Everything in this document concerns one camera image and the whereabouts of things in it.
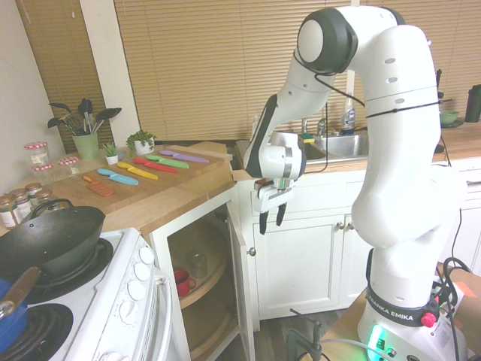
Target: cabinet knob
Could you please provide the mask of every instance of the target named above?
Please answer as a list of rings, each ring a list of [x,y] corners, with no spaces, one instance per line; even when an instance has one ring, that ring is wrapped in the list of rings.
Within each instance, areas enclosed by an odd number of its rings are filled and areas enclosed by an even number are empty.
[[[257,250],[256,250],[254,247],[251,247],[251,248],[247,251],[247,254],[248,254],[249,256],[254,257],[254,256],[257,254]]]

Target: glass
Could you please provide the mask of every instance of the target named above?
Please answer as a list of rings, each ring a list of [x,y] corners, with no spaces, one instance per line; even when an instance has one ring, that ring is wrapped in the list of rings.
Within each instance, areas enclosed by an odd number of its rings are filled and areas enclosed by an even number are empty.
[[[197,250],[190,250],[186,254],[190,273],[195,278],[207,277],[207,257]]]

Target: small potted plant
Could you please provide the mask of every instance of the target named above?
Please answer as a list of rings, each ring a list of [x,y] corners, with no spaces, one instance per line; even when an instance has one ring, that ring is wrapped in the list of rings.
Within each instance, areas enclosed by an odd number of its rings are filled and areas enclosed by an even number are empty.
[[[127,146],[130,149],[130,156],[134,155],[134,152],[138,156],[143,156],[144,154],[149,154],[153,152],[154,139],[156,136],[149,132],[139,130],[135,134],[130,135],[127,138]]]
[[[117,147],[114,143],[103,144],[102,147],[105,149],[105,159],[108,165],[117,164],[119,162],[119,155],[117,154]]]

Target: colorful knife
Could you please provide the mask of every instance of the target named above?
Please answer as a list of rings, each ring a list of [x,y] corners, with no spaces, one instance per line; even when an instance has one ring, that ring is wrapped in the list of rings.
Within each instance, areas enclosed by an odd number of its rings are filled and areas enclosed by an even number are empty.
[[[160,153],[164,156],[172,156],[174,159],[186,160],[187,162],[209,163],[209,159],[201,158],[200,156],[190,156],[188,154],[174,152],[173,150],[164,149],[161,150]]]
[[[158,171],[169,171],[170,173],[178,173],[179,171],[172,167],[167,167],[166,165],[150,162],[144,158],[134,158],[134,163],[143,164],[148,168],[157,169]]]
[[[159,177],[156,176],[155,174],[149,173],[148,171],[143,171],[142,169],[139,169],[139,168],[135,168],[133,165],[130,165],[128,163],[118,162],[117,165],[120,168],[127,169],[127,171],[130,171],[131,173],[134,173],[136,175],[140,175],[141,177],[155,179],[156,181],[159,179]]]
[[[112,181],[128,184],[129,186],[138,186],[138,180],[125,175],[117,174],[115,171],[111,171],[110,169],[99,168],[97,169],[97,172],[102,175],[107,175],[108,179]]]
[[[189,165],[185,162],[179,162],[178,160],[167,159],[167,158],[164,158],[162,156],[152,156],[150,154],[147,154],[146,158],[148,160],[153,160],[154,162],[157,162],[159,164],[169,165],[170,167],[176,167],[176,168],[188,168],[189,167]]]

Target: spice jar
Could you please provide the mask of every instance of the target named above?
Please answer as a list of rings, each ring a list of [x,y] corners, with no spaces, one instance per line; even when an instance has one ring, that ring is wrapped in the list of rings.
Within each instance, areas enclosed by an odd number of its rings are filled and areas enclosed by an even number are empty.
[[[36,192],[42,190],[42,185],[40,183],[30,183],[25,186],[25,189],[27,190],[27,194],[29,195],[32,207],[38,205],[37,197],[35,196],[35,194]]]
[[[7,229],[15,228],[20,224],[21,216],[11,194],[0,197],[0,216]]]
[[[19,188],[17,190],[10,191],[10,194],[15,198],[15,202],[17,203],[17,208],[20,213],[19,221],[22,222],[22,220],[27,217],[32,210],[32,203],[30,202],[27,190],[25,188]]]
[[[48,155],[48,143],[46,141],[34,141],[23,146],[30,155],[34,167],[40,167],[50,163]]]
[[[56,199],[56,197],[53,195],[53,191],[49,189],[42,189],[40,192],[37,192],[35,196],[37,197],[38,205],[42,205],[45,202]],[[53,211],[58,211],[59,209],[62,209],[62,208],[63,207],[60,204],[55,203],[53,205],[49,205],[47,209],[44,209],[42,211],[42,213],[50,213]]]
[[[39,167],[32,167],[35,177],[41,184],[52,183],[55,180],[55,171],[53,170],[53,163],[41,165]]]
[[[78,158],[76,156],[61,159],[59,165],[62,178],[71,177],[80,173],[80,169],[78,168]]]

